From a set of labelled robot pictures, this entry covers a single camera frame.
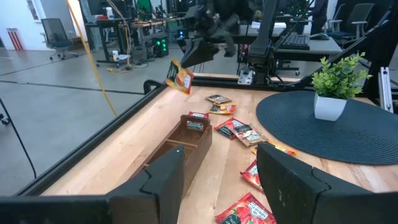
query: keyboard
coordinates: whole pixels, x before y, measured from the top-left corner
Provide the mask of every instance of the keyboard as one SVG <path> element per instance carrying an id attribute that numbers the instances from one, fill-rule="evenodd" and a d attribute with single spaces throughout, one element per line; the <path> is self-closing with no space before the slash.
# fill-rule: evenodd
<path id="1" fill-rule="evenodd" d="M 307 35 L 290 35 L 280 46 L 281 49 L 310 50 L 310 37 Z"/>

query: black woven mat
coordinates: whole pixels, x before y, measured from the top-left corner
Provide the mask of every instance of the black woven mat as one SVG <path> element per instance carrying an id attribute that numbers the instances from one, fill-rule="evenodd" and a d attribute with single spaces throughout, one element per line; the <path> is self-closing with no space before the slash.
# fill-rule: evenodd
<path id="1" fill-rule="evenodd" d="M 257 118 L 277 139 L 315 156 L 355 164 L 398 164 L 398 115 L 349 100 L 337 121 L 323 121 L 315 119 L 314 97 L 309 91 L 272 95 L 257 105 Z"/>

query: white pot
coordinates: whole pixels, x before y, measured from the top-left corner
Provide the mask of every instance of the white pot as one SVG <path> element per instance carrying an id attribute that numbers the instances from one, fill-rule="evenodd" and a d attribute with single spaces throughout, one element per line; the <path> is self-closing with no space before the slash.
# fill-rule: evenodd
<path id="1" fill-rule="evenodd" d="M 327 121 L 336 121 L 343 113 L 347 100 L 321 97 L 315 94 L 315 118 Z"/>

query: wooden tray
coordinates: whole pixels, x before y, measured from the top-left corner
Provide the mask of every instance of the wooden tray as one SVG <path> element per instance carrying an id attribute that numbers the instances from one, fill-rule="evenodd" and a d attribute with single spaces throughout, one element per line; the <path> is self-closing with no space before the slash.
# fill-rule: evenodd
<path id="1" fill-rule="evenodd" d="M 203 130 L 188 129 L 187 122 L 203 124 Z M 195 177 L 200 164 L 206 156 L 212 140 L 210 120 L 194 116 L 182 115 L 180 122 L 169 132 L 166 138 L 156 147 L 154 155 L 150 157 L 147 165 L 154 162 L 160 156 L 174 148 L 184 146 L 185 149 L 185 182 L 183 196 L 187 193 L 189 186 Z"/>

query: concrete floor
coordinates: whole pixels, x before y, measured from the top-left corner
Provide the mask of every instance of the concrete floor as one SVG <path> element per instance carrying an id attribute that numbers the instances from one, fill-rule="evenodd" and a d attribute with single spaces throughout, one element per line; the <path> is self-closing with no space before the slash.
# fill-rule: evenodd
<path id="1" fill-rule="evenodd" d="M 49 61 L 52 52 L 14 52 L 0 49 L 0 97 L 3 99 L 26 146 L 37 173 L 41 174 L 110 122 L 109 109 L 91 69 L 87 55 Z M 157 58 L 147 68 L 110 74 L 102 64 L 99 75 L 118 113 L 143 97 L 145 80 L 164 81 L 172 58 L 182 58 L 177 46 L 170 55 Z M 102 52 L 94 54 L 103 58 Z M 392 78 L 398 81 L 398 54 Z M 236 57 L 223 52 L 205 64 L 205 73 L 235 74 Z M 293 62 L 304 77 L 319 63 Z M 280 72 L 296 77 L 294 72 Z M 0 195 L 12 195 L 33 180 L 29 163 L 11 126 L 0 125 Z"/>

